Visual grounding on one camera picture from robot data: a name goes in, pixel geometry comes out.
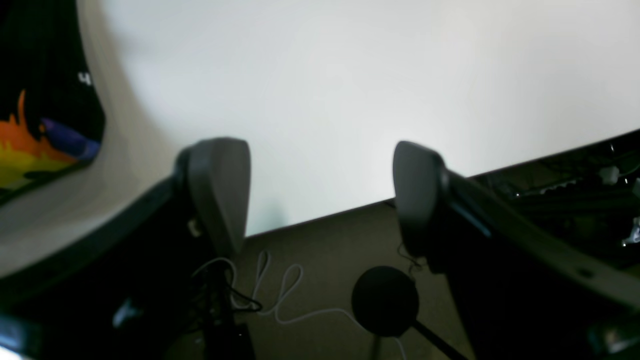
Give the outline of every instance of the brown carpet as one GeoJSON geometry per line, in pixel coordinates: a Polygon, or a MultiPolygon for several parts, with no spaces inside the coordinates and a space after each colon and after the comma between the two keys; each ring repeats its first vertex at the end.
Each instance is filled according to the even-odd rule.
{"type": "MultiPolygon", "coordinates": [[[[234,259],[239,272],[236,288],[251,293],[258,254],[269,250],[271,266],[257,295],[266,309],[275,303],[287,267],[297,263],[304,267],[304,278],[282,304],[281,319],[330,307],[351,312],[351,290],[366,270],[388,265],[407,271],[409,261],[396,252],[400,242],[395,210],[386,204],[262,234],[248,239],[242,254],[234,259]]],[[[414,275],[420,295],[418,319],[463,355],[474,359],[446,278],[431,275],[426,267],[414,275]]],[[[278,324],[273,315],[242,314],[236,320],[248,324],[258,360],[372,358],[374,336],[340,313],[321,314],[290,325],[278,324]]],[[[413,329],[401,341],[408,360],[447,359],[413,329]]],[[[175,358],[201,358],[200,335],[183,337],[170,352],[175,358]]],[[[378,359],[402,359],[393,339],[381,340],[378,359]]]]}

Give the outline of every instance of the black pole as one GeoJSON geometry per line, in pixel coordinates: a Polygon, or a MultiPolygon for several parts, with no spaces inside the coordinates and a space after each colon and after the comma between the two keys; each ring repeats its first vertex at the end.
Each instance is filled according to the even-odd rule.
{"type": "Polygon", "coordinates": [[[445,354],[451,360],[467,360],[461,353],[459,353],[456,349],[452,348],[449,344],[447,344],[443,339],[441,339],[438,335],[436,335],[433,331],[427,329],[426,326],[422,325],[418,322],[418,320],[412,323],[414,329],[418,330],[419,333],[422,334],[427,340],[429,340],[432,344],[435,345],[436,348],[440,349],[443,354],[445,354]]]}

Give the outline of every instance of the white cable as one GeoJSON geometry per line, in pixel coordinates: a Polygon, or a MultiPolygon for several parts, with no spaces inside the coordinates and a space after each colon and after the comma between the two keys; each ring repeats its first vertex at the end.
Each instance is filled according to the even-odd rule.
{"type": "Polygon", "coordinates": [[[398,344],[398,347],[400,348],[400,353],[402,354],[402,359],[406,360],[406,354],[404,353],[404,346],[402,346],[402,341],[400,341],[399,338],[394,338],[394,340],[396,341],[396,343],[398,344]]]}
{"type": "MultiPolygon", "coordinates": [[[[237,272],[236,266],[235,264],[233,264],[231,260],[227,258],[215,258],[215,259],[209,260],[206,263],[204,263],[201,267],[199,267],[198,270],[194,271],[193,274],[191,274],[191,276],[194,277],[195,275],[198,274],[198,272],[201,272],[207,266],[213,263],[217,263],[219,261],[224,261],[227,264],[229,264],[229,266],[231,267],[231,288],[235,289],[236,288],[236,272],[237,272]]],[[[254,301],[257,301],[256,295],[258,293],[258,289],[260,288],[260,284],[262,283],[262,278],[264,277],[264,274],[267,272],[267,269],[269,268],[270,264],[271,264],[271,254],[266,250],[261,251],[260,254],[258,255],[258,264],[255,271],[255,286],[253,287],[253,292],[251,294],[251,299],[254,301]]],[[[300,284],[300,281],[302,281],[302,277],[304,276],[304,274],[305,274],[305,270],[300,264],[293,264],[290,267],[288,267],[287,270],[284,272],[284,275],[282,276],[282,282],[280,283],[280,291],[278,292],[278,299],[276,300],[275,305],[269,310],[258,311],[257,314],[260,316],[268,316],[271,313],[275,313],[274,318],[276,322],[278,322],[280,325],[289,325],[292,323],[300,322],[302,320],[306,320],[315,315],[326,314],[326,313],[342,313],[342,314],[345,314],[359,328],[364,330],[362,325],[358,323],[358,321],[353,317],[353,315],[349,311],[346,311],[345,309],[341,309],[339,307],[312,311],[310,313],[301,315],[297,318],[293,318],[290,320],[280,319],[280,305],[282,305],[282,302],[284,301],[284,299],[286,299],[287,296],[289,296],[289,294],[291,294],[291,292],[298,287],[298,285],[300,284]],[[291,285],[291,287],[285,291],[285,287],[287,285],[287,279],[289,278],[289,272],[291,272],[291,270],[293,269],[298,269],[298,277],[293,282],[293,285],[291,285]]],[[[235,300],[233,293],[231,293],[230,299],[231,299],[231,304],[236,309],[248,309],[249,307],[252,309],[257,309],[257,305],[252,302],[249,302],[247,304],[239,304],[235,300]]],[[[396,341],[396,343],[398,344],[398,347],[400,348],[400,353],[402,353],[403,360],[406,360],[406,354],[404,352],[404,347],[400,342],[400,339],[394,338],[394,340],[396,341]]]]}

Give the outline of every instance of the printed number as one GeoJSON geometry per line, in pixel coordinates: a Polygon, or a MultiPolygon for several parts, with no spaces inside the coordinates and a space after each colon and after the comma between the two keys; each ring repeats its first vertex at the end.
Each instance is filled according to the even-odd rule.
{"type": "Polygon", "coordinates": [[[78,72],[78,79],[81,83],[91,86],[91,75],[88,72],[78,72]]]}

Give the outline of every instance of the black cable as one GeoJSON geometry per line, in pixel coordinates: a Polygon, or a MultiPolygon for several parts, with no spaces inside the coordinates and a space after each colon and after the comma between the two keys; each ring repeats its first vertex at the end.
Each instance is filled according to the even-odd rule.
{"type": "Polygon", "coordinates": [[[237,291],[236,289],[232,288],[232,287],[231,287],[231,284],[229,284],[228,282],[226,282],[226,284],[227,284],[227,287],[229,288],[229,290],[230,290],[232,293],[234,293],[234,294],[236,294],[238,297],[241,297],[242,299],[244,299],[244,300],[246,300],[246,301],[248,301],[248,302],[250,302],[250,303],[255,304],[255,305],[257,305],[257,306],[258,306],[258,307],[256,307],[256,308],[252,308],[252,307],[250,307],[250,308],[248,308],[248,309],[235,309],[235,310],[234,310],[234,312],[235,312],[235,313],[257,313],[258,311],[262,311],[263,306],[262,306],[262,304],[261,304],[258,300],[253,300],[253,299],[251,299],[250,297],[246,296],[245,294],[242,294],[240,291],[237,291]]]}
{"type": "Polygon", "coordinates": [[[418,330],[427,340],[435,345],[443,354],[445,354],[451,360],[467,360],[467,358],[459,353],[451,345],[447,344],[441,337],[436,335],[433,331],[429,330],[426,326],[422,325],[418,320],[412,323],[412,327],[418,330]]]}
{"type": "Polygon", "coordinates": [[[411,261],[411,265],[409,265],[409,277],[411,278],[411,280],[413,282],[415,282],[415,277],[413,276],[413,270],[417,270],[417,271],[422,271],[422,267],[426,264],[420,264],[418,261],[416,261],[416,259],[410,258],[408,256],[405,256],[404,254],[402,254],[400,252],[400,248],[404,246],[404,243],[400,243],[400,245],[398,245],[396,252],[398,253],[398,255],[400,255],[402,258],[407,259],[408,261],[411,261]]]}

